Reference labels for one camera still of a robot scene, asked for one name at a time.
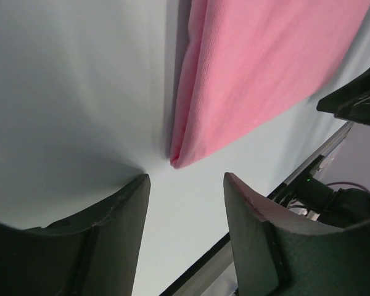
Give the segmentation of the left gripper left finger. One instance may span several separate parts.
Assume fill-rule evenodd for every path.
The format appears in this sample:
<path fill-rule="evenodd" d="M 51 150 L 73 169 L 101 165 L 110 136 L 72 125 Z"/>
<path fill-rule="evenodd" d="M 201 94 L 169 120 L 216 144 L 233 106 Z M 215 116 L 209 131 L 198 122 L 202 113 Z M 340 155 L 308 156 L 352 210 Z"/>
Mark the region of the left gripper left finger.
<path fill-rule="evenodd" d="M 0 295 L 131 295 L 149 195 L 142 174 L 45 228 L 0 223 Z"/>

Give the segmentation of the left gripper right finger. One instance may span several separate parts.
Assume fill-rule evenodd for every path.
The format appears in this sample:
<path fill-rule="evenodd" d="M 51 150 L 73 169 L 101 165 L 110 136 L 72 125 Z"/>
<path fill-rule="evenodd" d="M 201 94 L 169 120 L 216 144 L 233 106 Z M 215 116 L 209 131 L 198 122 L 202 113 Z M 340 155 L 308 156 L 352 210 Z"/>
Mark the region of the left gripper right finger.
<path fill-rule="evenodd" d="M 240 295 L 370 295 L 370 220 L 348 228 L 310 220 L 233 173 L 224 201 Z"/>

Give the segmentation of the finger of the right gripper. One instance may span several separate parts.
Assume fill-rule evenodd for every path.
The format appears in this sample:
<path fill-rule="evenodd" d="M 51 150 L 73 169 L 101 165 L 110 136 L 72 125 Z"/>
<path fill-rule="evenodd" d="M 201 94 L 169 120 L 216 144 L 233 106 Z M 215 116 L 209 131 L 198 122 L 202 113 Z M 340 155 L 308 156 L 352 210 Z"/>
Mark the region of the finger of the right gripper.
<path fill-rule="evenodd" d="M 316 110 L 335 118 L 370 126 L 370 68 L 320 99 Z"/>

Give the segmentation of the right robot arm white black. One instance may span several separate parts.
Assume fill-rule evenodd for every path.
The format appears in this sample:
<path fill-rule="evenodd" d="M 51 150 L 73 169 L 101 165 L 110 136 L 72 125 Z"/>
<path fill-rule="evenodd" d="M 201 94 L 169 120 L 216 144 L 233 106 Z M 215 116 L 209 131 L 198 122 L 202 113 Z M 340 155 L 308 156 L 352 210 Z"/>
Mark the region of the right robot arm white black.
<path fill-rule="evenodd" d="M 348 123 L 370 126 L 370 68 L 351 82 L 320 99 L 317 111 L 331 113 Z M 338 228 L 370 219 L 370 190 L 350 181 L 324 184 L 314 177 L 320 154 L 270 199 L 290 210 L 318 214 L 318 221 Z"/>

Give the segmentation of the pink t shirt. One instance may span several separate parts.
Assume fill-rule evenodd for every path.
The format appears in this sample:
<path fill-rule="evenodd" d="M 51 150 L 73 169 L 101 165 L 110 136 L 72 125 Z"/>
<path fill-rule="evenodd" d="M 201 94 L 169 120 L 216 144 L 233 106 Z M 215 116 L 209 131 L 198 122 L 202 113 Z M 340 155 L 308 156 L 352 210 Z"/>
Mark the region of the pink t shirt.
<path fill-rule="evenodd" d="M 222 149 L 321 89 L 370 1 L 192 1 L 170 163 Z"/>

